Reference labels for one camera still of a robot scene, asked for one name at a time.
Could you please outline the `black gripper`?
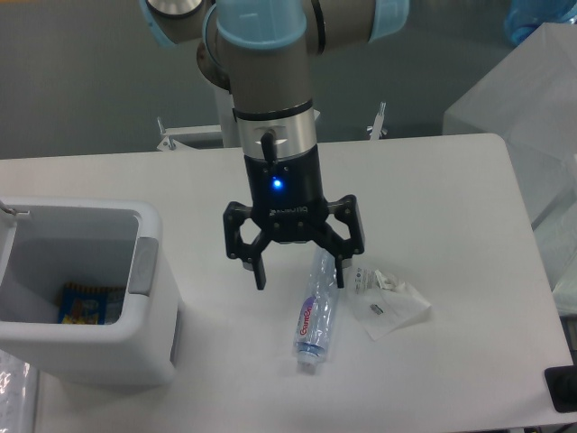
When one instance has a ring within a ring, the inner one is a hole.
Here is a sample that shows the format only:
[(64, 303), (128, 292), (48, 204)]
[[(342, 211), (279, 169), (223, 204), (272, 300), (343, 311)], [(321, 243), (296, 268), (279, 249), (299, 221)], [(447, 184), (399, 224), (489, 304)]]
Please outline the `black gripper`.
[[(329, 202), (325, 199), (315, 145), (300, 155), (277, 160), (244, 158), (252, 207), (230, 202), (223, 214), (225, 253), (253, 272), (256, 288), (263, 290), (266, 273), (262, 252), (270, 242), (312, 241), (334, 258), (338, 288), (344, 287), (343, 270), (365, 250), (365, 236), (357, 197), (353, 194)], [(260, 232), (247, 244), (241, 227), (247, 220)]]

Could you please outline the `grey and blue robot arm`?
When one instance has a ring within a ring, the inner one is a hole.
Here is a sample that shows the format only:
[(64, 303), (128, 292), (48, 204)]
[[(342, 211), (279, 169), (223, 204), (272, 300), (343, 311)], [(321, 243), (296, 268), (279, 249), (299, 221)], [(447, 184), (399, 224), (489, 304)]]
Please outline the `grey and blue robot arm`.
[(325, 198), (316, 138), (311, 57), (398, 32), (406, 1), (144, 1), (157, 41), (198, 41), (205, 79), (227, 91), (252, 204), (224, 212), (228, 257), (263, 289), (271, 243), (312, 242), (334, 258), (334, 276), (364, 250), (355, 196)]

